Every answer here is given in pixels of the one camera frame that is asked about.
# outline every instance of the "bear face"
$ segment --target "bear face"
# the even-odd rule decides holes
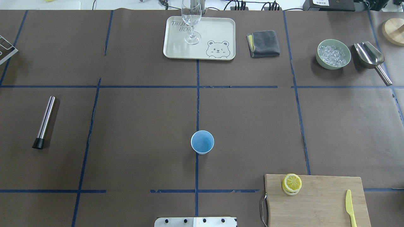
[[[209,56],[209,58],[227,58],[230,55],[229,42],[209,41],[206,54]]]

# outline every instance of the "blue cup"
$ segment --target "blue cup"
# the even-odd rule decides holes
[[[215,140],[208,131],[200,130],[191,137],[191,146],[198,154],[206,154],[212,148]]]

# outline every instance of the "lemon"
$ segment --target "lemon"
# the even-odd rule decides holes
[[[282,189],[288,195],[296,195],[302,188],[302,180],[294,173],[286,174],[282,180]]]

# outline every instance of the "wine glass base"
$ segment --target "wine glass base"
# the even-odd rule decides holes
[[[192,32],[188,32],[185,35],[185,42],[191,45],[195,45],[201,41],[201,35],[197,32],[194,32],[194,36],[192,37]]]

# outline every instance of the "blue tape line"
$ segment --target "blue tape line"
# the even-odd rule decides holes
[[[380,46],[379,46],[379,42],[377,41],[375,29],[374,29],[374,27],[373,27],[372,17],[370,16],[370,11],[369,11],[369,10],[368,10],[368,18],[369,18],[369,22],[370,22],[370,27],[371,27],[371,29],[372,29],[373,37],[375,38],[375,42],[376,42],[377,49],[378,49],[379,51],[381,51]],[[385,69],[385,71],[386,71],[387,76],[390,77],[390,75],[389,75],[389,70],[387,69],[386,64],[383,63],[383,66],[384,66],[384,69]],[[398,100],[397,100],[396,92],[394,91],[395,87],[390,86],[390,89],[391,89],[391,92],[393,93],[394,102],[396,103],[397,111],[398,111],[398,114],[400,115],[400,118],[401,118],[401,123],[402,123],[403,126],[404,126],[404,117],[403,117],[403,113],[402,113],[402,111],[401,111],[401,107],[400,107],[400,105],[399,105],[399,103],[398,103]]]
[[[256,193],[259,189],[199,189],[200,193]]]
[[[100,88],[196,88],[196,86],[102,85]]]
[[[93,123],[94,123],[94,113],[95,113],[95,108],[97,106],[97,101],[98,101],[98,94],[100,91],[100,84],[101,84],[101,78],[98,80],[98,85],[97,85],[97,92],[95,93],[95,99],[94,99],[94,106],[93,106],[93,112],[91,114],[91,121],[90,121],[90,128],[88,130],[88,137],[87,137],[87,143],[86,143],[86,151],[84,153],[84,159],[83,159],[83,166],[81,168],[81,174],[80,174],[80,182],[78,185],[78,193],[77,193],[77,198],[76,198],[76,205],[74,206],[74,214],[73,214],[73,220],[72,220],[72,227],[76,224],[76,215],[77,215],[77,209],[78,209],[78,204],[80,202],[80,191],[83,185],[83,178],[84,178],[84,171],[86,169],[86,162],[87,162],[87,155],[88,155],[88,148],[90,145],[90,137],[91,133],[93,131]]]
[[[14,40],[14,44],[13,44],[14,47],[17,45],[17,40],[20,37],[20,33],[21,33],[22,28],[23,28],[25,19],[27,18],[27,13],[28,13],[28,10],[26,10],[25,13],[24,13],[23,20],[21,21],[20,28],[18,29],[17,36],[15,37],[15,40]],[[3,74],[2,74],[1,79],[0,79],[0,85],[3,84],[3,80],[4,80],[4,77],[6,76],[8,65],[10,64],[10,60],[11,60],[11,57],[7,60],[6,66],[4,67]]]
[[[160,189],[150,190],[150,193],[195,193],[194,189]]]
[[[200,86],[200,88],[278,88],[278,86]]]
[[[1,85],[0,88],[97,88],[94,85]]]
[[[78,193],[79,190],[63,189],[0,189],[0,193]],[[107,193],[107,190],[81,190],[80,193]]]
[[[196,131],[199,131],[199,59],[196,60]],[[195,152],[195,217],[198,217],[199,154]]]
[[[292,75],[293,75],[293,85],[294,85],[294,90],[295,90],[295,97],[296,97],[296,104],[297,104],[297,113],[299,114],[300,132],[301,132],[301,134],[302,134],[303,143],[304,143],[304,153],[305,153],[305,156],[306,156],[307,175],[311,175],[311,173],[310,173],[309,156],[308,156],[308,154],[307,154],[306,136],[305,136],[305,134],[304,134],[303,120],[302,120],[301,111],[300,111],[299,95],[298,95],[298,93],[297,93],[297,85],[296,85],[295,70],[293,69],[293,65],[292,65],[292,51],[290,50],[288,25],[287,25],[287,23],[286,23],[286,14],[285,14],[285,11],[282,11],[282,13],[283,13],[283,20],[284,20],[284,23],[285,23],[286,40],[287,40],[287,42],[288,42],[290,69],[291,69]]]
[[[364,188],[364,192],[369,191],[377,191],[377,192],[384,192],[384,191],[404,191],[404,188]]]
[[[104,49],[104,56],[107,55],[107,47],[108,47],[108,40],[109,40],[109,32],[111,31],[111,24],[112,24],[112,16],[114,15],[114,11],[111,10],[111,16],[109,17],[109,25],[108,25],[108,32],[107,38],[105,40],[105,49]]]
[[[369,89],[386,89],[386,86],[292,86],[290,88],[341,88],[341,89],[353,89],[353,88],[369,88]]]

